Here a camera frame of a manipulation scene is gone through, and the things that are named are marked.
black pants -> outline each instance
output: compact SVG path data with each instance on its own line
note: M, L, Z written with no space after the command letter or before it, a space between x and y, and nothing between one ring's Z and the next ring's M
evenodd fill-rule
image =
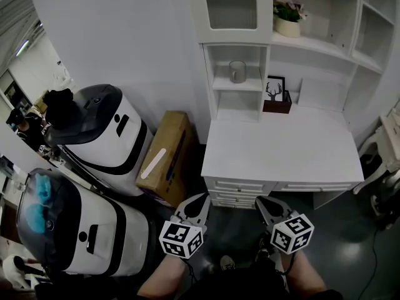
M32 274L36 274L37 276L44 276L43 271L35 269L34 267L25 265L25 263L21 257L15 256L14 264L19 270L24 271L25 274L32 273Z

black handle slot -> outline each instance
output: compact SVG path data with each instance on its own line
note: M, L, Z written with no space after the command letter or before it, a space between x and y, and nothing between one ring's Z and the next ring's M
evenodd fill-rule
M99 226L97 224L93 224L90 226L90 229L89 229L89 237L87 239L86 251L91 254L93 254L93 252L94 252L94 244L96 243L98 227Z
M126 114L124 114L124 116L121 119L121 122L118 124L118 127L117 127L117 135L119 137L121 137L121 134L123 133L125 125L128 122L128 120L129 120L129 117Z

white desk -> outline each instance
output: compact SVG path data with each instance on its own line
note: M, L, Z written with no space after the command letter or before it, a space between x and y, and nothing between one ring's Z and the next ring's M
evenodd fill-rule
M343 115L295 104L260 123L213 121L202 176L214 205L235 208L271 191L338 195L364 180Z

potted plant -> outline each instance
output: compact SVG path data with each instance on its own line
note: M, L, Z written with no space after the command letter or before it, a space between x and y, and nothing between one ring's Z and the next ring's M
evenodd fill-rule
M277 16L275 30L283 36L298 38L300 20L306 20L304 6L292 0L274 0L274 14Z

desk drawer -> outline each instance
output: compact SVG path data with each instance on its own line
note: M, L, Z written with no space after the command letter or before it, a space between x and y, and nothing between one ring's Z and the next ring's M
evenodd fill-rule
M347 191L354 186L351 182L344 183L295 183L279 182L274 191L297 191L297 192L329 192L329 191Z
M276 182L257 182L224 178L204 178L209 190L230 191L232 193L269 194Z
M255 209L254 203L238 203L220 200L211 200L212 205L216 207L238 208L238 209Z
M210 191L211 199L220 201L231 201L234 203L254 203L257 195L255 194L226 194L224 192Z

